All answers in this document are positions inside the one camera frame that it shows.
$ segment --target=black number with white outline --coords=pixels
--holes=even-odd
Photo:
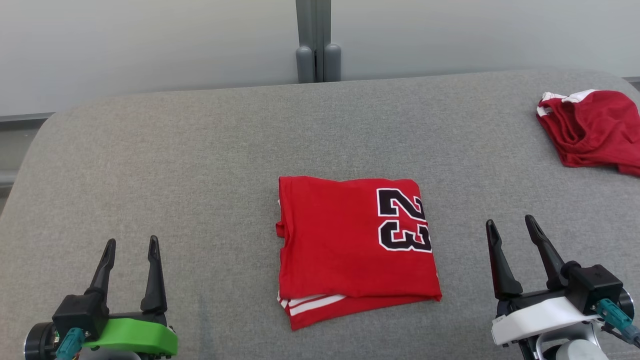
[[[426,225],[422,201],[413,197],[413,202],[399,189],[378,189],[378,216],[398,217],[398,207],[412,219],[424,222],[416,224],[416,232],[402,230],[402,238],[396,239],[400,230],[399,220],[386,220],[378,228],[378,241],[382,247],[389,251],[421,251],[431,252],[431,239]]]

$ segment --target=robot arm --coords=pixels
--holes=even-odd
[[[141,312],[109,313],[106,299],[115,250],[116,241],[107,241],[84,294],[67,295],[53,322],[31,329],[24,345],[26,360],[71,360],[81,348],[93,350],[90,356],[81,355],[87,359],[170,359],[177,354],[178,338],[164,315],[167,304],[157,237],[149,241],[149,275]]]
[[[602,265],[582,268],[575,261],[565,263],[535,218],[525,217],[531,241],[538,247],[547,273],[547,289],[522,293],[502,252],[502,239],[492,220],[486,231],[493,275],[493,289],[498,300],[492,334],[496,345],[520,346],[524,359],[573,359],[572,352],[599,352],[593,324],[605,322],[603,331],[640,347],[640,331],[631,325],[633,301],[623,283]],[[569,340],[542,351],[543,344]]]

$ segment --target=gray cushion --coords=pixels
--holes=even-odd
[[[520,359],[497,347],[484,222],[525,291],[545,286],[524,215],[565,260],[600,263],[640,297],[640,179],[565,168],[535,109],[544,91],[640,94],[591,71],[166,92],[104,99],[49,119],[0,218],[0,348],[88,286],[118,240],[108,305],[139,308],[160,239],[181,359]],[[441,302],[368,311],[291,332],[276,302],[278,176],[414,179]],[[612,359],[638,358],[600,336]]]

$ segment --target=red jersey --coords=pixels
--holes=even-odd
[[[616,165],[640,177],[640,115],[625,94],[586,90],[569,96],[545,92],[538,121],[567,167]]]
[[[379,307],[440,300],[412,180],[280,178],[278,301],[293,330]]]

